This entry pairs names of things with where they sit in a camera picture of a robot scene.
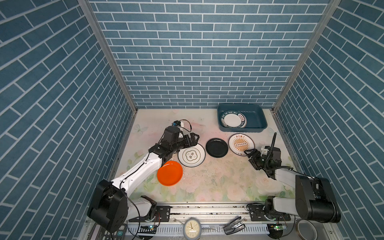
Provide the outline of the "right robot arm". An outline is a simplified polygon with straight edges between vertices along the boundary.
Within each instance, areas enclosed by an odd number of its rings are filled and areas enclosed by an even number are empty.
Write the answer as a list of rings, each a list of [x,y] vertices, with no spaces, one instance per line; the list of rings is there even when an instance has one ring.
[[[255,213],[262,213],[269,221],[293,215],[319,223],[340,222],[342,213],[328,179],[311,177],[283,166],[279,148],[267,146],[261,151],[252,149],[244,153],[255,170],[263,171],[268,178],[295,191],[293,198],[268,196],[264,206]]]

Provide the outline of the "green rim lettered plate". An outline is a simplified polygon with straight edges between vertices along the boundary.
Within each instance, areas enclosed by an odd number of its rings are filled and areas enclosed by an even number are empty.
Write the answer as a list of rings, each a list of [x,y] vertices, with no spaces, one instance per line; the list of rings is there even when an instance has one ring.
[[[247,118],[238,111],[225,111],[220,116],[220,121],[225,128],[244,128]]]

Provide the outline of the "aluminium rail base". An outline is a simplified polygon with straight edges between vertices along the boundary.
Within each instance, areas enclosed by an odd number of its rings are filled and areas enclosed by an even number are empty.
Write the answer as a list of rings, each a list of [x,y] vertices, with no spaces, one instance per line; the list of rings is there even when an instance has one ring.
[[[200,221],[203,229],[201,236],[257,235],[279,239],[295,229],[299,217],[285,215],[275,221],[269,221],[264,218],[262,213],[254,212],[261,207],[263,205],[259,203],[160,204],[151,221],[129,220],[127,232],[146,240],[153,240],[156,237],[182,237],[184,223],[190,218]],[[238,216],[242,218],[245,229],[232,235],[226,235],[223,227]]]

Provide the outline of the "black stapler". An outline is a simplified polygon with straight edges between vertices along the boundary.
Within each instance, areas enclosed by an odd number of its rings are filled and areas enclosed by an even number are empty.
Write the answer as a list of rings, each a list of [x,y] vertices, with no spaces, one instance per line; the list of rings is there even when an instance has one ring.
[[[235,233],[242,231],[243,229],[245,229],[245,227],[246,226],[242,222],[242,218],[240,216],[238,216],[235,219],[233,219],[230,223],[225,225],[223,227],[223,230],[224,230],[224,233],[226,235],[232,235],[232,234],[235,234]]]

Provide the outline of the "white analog clock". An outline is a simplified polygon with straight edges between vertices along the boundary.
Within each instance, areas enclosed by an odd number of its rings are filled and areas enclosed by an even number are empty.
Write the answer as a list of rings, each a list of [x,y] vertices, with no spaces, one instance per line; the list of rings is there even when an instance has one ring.
[[[184,223],[183,235],[186,240],[199,240],[202,230],[200,221],[196,218],[190,218]]]

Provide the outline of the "black plate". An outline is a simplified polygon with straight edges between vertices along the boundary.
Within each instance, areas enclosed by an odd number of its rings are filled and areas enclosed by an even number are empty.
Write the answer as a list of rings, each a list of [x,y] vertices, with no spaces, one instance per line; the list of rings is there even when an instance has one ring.
[[[207,153],[214,158],[223,158],[229,150],[228,144],[219,138],[212,138],[206,143]]]

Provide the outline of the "teal plastic bin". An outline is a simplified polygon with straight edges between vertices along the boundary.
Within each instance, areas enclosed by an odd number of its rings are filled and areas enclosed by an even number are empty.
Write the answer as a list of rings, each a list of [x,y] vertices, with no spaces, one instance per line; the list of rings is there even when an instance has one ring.
[[[225,128],[220,116],[225,111],[238,111],[247,118],[247,125],[244,128]],[[263,109],[256,104],[220,104],[217,107],[219,129],[223,132],[238,133],[260,133],[267,126],[267,120]]]

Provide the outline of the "orange sunburst plate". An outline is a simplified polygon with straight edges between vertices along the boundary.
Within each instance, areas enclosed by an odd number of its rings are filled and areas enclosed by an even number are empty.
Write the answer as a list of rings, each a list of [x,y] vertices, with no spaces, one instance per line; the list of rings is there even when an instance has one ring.
[[[245,157],[245,151],[253,150],[255,143],[249,136],[238,133],[229,138],[228,146],[234,154]]]

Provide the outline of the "metal bowl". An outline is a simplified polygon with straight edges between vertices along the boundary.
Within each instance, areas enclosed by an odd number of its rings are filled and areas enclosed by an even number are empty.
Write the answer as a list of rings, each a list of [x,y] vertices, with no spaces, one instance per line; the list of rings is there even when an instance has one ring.
[[[317,240],[319,236],[314,224],[308,220],[299,220],[297,222],[296,233],[301,240]]]

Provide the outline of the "black calculator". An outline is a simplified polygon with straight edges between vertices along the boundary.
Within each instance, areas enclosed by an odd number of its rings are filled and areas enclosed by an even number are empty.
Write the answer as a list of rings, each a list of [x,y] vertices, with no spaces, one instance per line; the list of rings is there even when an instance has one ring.
[[[127,225],[121,225],[117,231],[110,233],[100,225],[96,225],[96,240],[124,240],[127,232]]]

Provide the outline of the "white plate flower outline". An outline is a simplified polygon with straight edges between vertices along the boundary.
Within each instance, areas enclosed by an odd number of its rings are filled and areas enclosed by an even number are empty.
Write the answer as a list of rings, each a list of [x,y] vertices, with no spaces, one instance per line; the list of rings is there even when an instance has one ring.
[[[178,153],[180,163],[188,168],[195,168],[201,165],[206,158],[206,151],[202,145],[182,149]]]

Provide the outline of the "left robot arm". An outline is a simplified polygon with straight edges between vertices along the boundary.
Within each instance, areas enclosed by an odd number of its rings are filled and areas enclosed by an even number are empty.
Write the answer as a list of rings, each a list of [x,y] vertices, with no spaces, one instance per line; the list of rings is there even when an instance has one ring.
[[[165,128],[161,140],[149,148],[148,153],[130,170],[111,181],[102,180],[91,198],[87,216],[106,231],[117,231],[127,220],[151,221],[155,217],[157,202],[147,196],[131,200],[134,190],[151,174],[159,170],[180,150],[198,144],[199,135],[184,134],[181,127]]]

